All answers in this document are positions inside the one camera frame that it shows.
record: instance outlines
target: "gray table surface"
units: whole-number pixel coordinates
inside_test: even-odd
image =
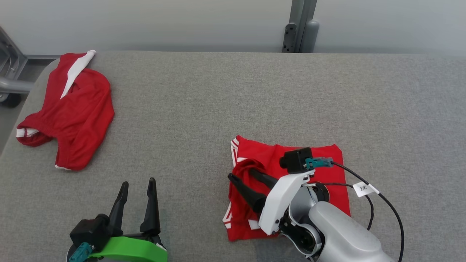
[[[48,66],[18,121],[43,103]],[[31,148],[14,132],[0,158],[0,261],[64,261],[69,232],[109,213],[130,183],[126,233],[158,184],[169,261],[305,261],[287,239],[229,242],[229,141],[337,144],[345,164],[391,200],[404,261],[466,261],[466,60],[423,55],[97,53],[115,118],[88,167],[55,169],[57,142]],[[347,175],[349,183],[356,180]],[[366,225],[365,199],[349,192]],[[372,232],[397,259],[395,216],[373,197]]]

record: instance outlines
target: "white panel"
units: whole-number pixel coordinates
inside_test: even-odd
[[[6,0],[27,55],[103,50],[280,52],[291,0]]]
[[[466,55],[465,0],[318,0],[314,51]]]

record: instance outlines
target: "robotic arm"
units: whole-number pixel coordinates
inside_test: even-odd
[[[328,192],[322,184],[308,184],[314,167],[328,164],[325,161],[328,160],[315,161],[310,148],[303,148],[281,158],[280,165],[289,175],[278,180],[252,170],[250,174],[271,189],[267,197],[248,188],[233,174],[229,179],[260,215],[259,227],[267,235],[285,235],[309,260],[394,262],[382,250],[377,237],[326,202]]]

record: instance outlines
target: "gray floor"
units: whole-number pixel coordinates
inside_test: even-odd
[[[35,82],[44,68],[50,64],[53,60],[50,59],[34,59],[29,60],[21,72],[19,80]],[[3,151],[3,147],[7,143],[8,137],[14,128],[14,124],[18,119],[18,115],[21,112],[24,101],[27,95],[21,95],[22,101],[15,108],[6,108],[0,106],[0,155]]]

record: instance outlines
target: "cable label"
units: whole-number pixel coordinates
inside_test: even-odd
[[[379,194],[380,192],[371,184],[366,185],[364,182],[359,182],[353,185],[358,197],[363,197],[370,193]]]

